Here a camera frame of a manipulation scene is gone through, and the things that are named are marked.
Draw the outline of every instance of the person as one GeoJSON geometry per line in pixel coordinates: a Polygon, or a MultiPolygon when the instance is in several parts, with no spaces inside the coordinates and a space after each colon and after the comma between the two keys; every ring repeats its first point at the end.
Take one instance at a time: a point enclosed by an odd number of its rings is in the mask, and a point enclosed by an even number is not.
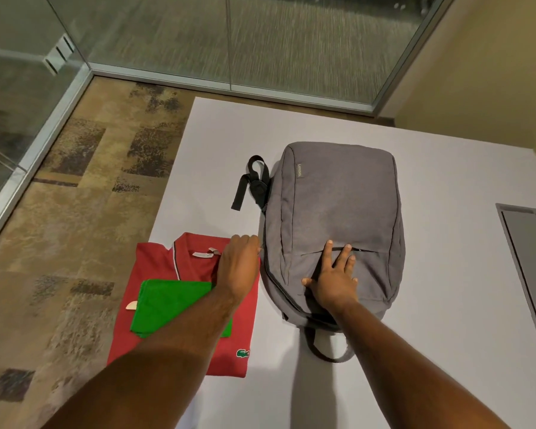
{"type": "MultiPolygon", "coordinates": [[[[346,245],[332,265],[332,242],[317,281],[303,279],[355,350],[392,428],[506,428],[453,378],[358,303],[355,257],[346,245]]],[[[257,236],[233,236],[211,292],[115,360],[43,426],[53,428],[175,427],[202,382],[216,342],[258,273],[257,236]]]]}

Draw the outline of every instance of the green cloth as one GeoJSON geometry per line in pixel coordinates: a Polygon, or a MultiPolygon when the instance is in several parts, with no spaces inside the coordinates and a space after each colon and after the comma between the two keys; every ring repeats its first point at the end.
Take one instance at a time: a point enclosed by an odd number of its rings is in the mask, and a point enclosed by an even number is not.
{"type": "MultiPolygon", "coordinates": [[[[141,283],[131,331],[145,338],[180,315],[183,310],[210,292],[212,283],[204,281],[145,280],[141,283]]],[[[232,319],[221,337],[230,337],[232,319]]]]}

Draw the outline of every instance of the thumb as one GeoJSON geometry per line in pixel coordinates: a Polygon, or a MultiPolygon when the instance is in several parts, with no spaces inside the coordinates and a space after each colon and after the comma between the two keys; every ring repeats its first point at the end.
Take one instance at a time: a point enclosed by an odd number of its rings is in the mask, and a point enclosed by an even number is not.
{"type": "Polygon", "coordinates": [[[315,283],[314,279],[308,279],[308,278],[302,279],[302,284],[307,288],[313,285],[314,283],[315,283]]]}

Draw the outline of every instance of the person's left hand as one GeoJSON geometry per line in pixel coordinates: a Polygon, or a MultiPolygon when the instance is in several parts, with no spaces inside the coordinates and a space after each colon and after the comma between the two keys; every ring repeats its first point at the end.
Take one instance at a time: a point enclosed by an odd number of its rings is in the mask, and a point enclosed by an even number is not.
{"type": "Polygon", "coordinates": [[[250,292],[258,274],[258,236],[237,234],[222,252],[216,275],[216,287],[229,290],[238,301],[250,292]]]}

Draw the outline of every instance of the hand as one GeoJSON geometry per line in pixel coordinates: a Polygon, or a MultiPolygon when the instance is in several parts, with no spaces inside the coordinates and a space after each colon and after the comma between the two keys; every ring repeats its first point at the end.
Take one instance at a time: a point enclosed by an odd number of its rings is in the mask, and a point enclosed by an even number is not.
{"type": "Polygon", "coordinates": [[[336,259],[336,263],[331,265],[332,241],[326,242],[322,254],[322,270],[318,280],[302,279],[302,284],[309,287],[320,305],[328,310],[332,315],[345,303],[356,302],[357,299],[357,279],[351,278],[353,266],[356,264],[356,257],[350,256],[351,245],[347,244],[336,259]]]}
{"type": "Polygon", "coordinates": [[[258,274],[259,245],[256,235],[236,234],[230,238],[218,264],[216,287],[229,290],[238,301],[242,301],[252,289],[258,274]]]}

